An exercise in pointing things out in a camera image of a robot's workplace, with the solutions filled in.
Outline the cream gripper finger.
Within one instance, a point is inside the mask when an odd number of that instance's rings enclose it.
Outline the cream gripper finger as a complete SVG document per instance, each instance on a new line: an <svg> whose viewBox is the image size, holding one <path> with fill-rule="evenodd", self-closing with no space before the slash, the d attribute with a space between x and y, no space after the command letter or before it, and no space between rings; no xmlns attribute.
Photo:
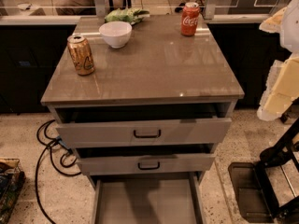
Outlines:
<svg viewBox="0 0 299 224"><path fill-rule="evenodd" d="M286 9L286 7L280 9L273 16L263 21L260 24L259 29L267 33L279 33L281 30L281 23Z"/></svg>
<svg viewBox="0 0 299 224"><path fill-rule="evenodd" d="M257 111L259 119L278 119L299 97L299 58L291 56L285 62L275 60L270 68L266 90Z"/></svg>

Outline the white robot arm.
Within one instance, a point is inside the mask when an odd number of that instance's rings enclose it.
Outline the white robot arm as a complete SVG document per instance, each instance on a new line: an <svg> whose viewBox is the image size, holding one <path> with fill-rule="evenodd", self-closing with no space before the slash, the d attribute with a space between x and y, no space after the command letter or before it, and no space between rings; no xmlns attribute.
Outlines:
<svg viewBox="0 0 299 224"><path fill-rule="evenodd" d="M299 0L291 2L260 24L260 30L278 33L280 46L291 55L270 67L257 116L264 121L280 118L299 98Z"/></svg>

